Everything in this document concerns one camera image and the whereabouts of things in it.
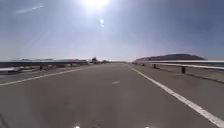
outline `distant mountain range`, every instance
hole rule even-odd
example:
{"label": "distant mountain range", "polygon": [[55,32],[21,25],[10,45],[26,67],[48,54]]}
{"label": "distant mountain range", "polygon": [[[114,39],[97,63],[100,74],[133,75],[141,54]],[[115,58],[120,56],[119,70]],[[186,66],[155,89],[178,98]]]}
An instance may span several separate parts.
{"label": "distant mountain range", "polygon": [[160,61],[160,60],[206,60],[203,57],[190,54],[168,54],[163,56],[143,57],[136,61]]}

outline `guardrail post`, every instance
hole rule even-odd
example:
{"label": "guardrail post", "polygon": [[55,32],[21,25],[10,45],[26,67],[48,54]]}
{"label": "guardrail post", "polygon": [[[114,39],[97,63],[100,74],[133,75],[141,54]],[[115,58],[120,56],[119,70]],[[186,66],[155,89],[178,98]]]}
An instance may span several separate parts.
{"label": "guardrail post", "polygon": [[185,74],[186,73],[186,67],[184,67],[184,66],[181,67],[181,73],[182,74]]}
{"label": "guardrail post", "polygon": [[153,68],[154,68],[154,69],[157,69],[156,64],[153,64]]}

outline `road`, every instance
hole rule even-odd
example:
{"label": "road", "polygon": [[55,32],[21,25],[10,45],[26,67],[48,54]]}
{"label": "road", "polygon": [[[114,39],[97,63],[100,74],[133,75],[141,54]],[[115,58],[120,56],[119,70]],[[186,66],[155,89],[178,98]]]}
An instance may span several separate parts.
{"label": "road", "polygon": [[[93,65],[1,78],[0,127],[224,127],[224,84],[128,65]],[[166,87],[176,93],[169,93]],[[197,111],[175,96],[202,109]],[[202,110],[211,115],[206,117]]]}

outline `white lane marking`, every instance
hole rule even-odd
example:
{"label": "white lane marking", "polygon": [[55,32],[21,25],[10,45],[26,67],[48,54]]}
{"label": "white lane marking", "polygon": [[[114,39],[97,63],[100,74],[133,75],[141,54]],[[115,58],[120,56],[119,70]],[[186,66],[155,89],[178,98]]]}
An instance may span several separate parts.
{"label": "white lane marking", "polygon": [[192,108],[194,111],[198,112],[200,115],[202,115],[203,117],[205,117],[207,120],[209,120],[210,122],[212,122],[217,127],[224,128],[224,121],[223,120],[221,120],[218,117],[212,115],[207,110],[203,109],[202,107],[200,107],[199,105],[195,104],[194,102],[192,102],[192,101],[186,99],[185,97],[177,94],[176,92],[174,92],[170,88],[166,87],[165,85],[163,85],[163,84],[161,84],[161,83],[159,83],[159,82],[157,82],[157,81],[149,78],[148,76],[146,76],[145,74],[141,73],[140,71],[134,69],[133,67],[131,67],[131,66],[127,65],[127,64],[125,64],[125,65],[128,66],[131,70],[133,70],[136,73],[140,74],[141,76],[145,77],[146,79],[148,79],[149,81],[151,81],[155,85],[159,86],[160,88],[162,88],[163,90],[165,90],[167,93],[169,93],[170,95],[174,96],[175,98],[177,98],[179,101],[181,101],[185,105],[187,105],[190,108]]}
{"label": "white lane marking", "polygon": [[112,84],[119,84],[120,83],[120,81],[114,81],[114,82],[112,82]]}
{"label": "white lane marking", "polygon": [[48,77],[48,76],[56,76],[56,75],[60,75],[60,74],[65,74],[65,73],[69,73],[69,72],[75,72],[75,71],[87,69],[87,68],[90,68],[90,67],[78,68],[78,69],[75,69],[75,70],[69,70],[69,71],[58,72],[58,73],[53,73],[53,74],[46,74],[46,75],[37,76],[37,77],[33,77],[33,78],[27,78],[27,79],[23,79],[23,80],[17,80],[17,81],[7,82],[7,83],[0,84],[0,86],[10,85],[10,84],[16,84],[16,83],[21,83],[21,82],[30,81],[30,80],[36,80],[36,79],[40,79],[40,78],[44,78],[44,77]]}

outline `highway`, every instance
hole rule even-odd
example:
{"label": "highway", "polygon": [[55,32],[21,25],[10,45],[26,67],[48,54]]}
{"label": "highway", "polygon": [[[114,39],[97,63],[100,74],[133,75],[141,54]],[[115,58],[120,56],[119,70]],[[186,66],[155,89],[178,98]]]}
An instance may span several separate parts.
{"label": "highway", "polygon": [[0,77],[0,128],[224,128],[223,92],[124,63]]}

